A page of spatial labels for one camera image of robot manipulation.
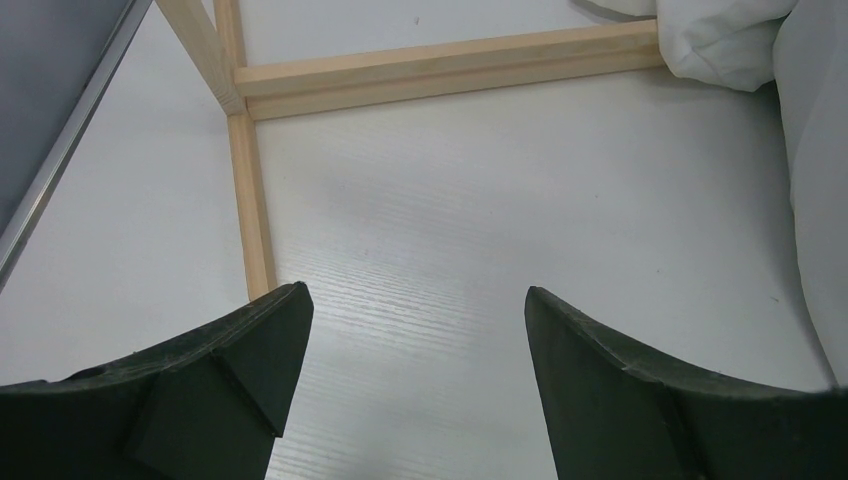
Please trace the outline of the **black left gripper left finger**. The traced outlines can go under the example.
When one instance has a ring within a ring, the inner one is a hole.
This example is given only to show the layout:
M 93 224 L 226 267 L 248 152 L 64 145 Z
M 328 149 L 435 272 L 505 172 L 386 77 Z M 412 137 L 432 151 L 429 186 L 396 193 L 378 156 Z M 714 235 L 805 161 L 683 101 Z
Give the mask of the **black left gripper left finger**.
M 284 434 L 314 305 L 278 287 L 174 338 L 1 390 L 5 479 L 261 479 Z

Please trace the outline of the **white shorts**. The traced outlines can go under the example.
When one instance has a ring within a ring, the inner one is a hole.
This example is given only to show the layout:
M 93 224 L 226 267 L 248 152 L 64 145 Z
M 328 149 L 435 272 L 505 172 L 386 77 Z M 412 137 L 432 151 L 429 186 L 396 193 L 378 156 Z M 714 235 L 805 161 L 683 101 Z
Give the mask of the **white shorts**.
M 847 383 L 847 5 L 843 1 L 605 1 L 658 22 L 677 77 L 751 92 L 777 87 L 806 306 Z

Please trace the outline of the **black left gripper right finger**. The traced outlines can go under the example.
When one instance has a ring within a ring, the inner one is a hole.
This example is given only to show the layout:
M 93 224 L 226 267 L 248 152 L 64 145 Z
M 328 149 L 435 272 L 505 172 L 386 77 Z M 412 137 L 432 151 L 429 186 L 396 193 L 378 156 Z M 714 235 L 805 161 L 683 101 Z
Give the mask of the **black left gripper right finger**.
M 687 363 L 546 289 L 524 317 L 561 479 L 843 479 L 847 392 L 806 393 Z

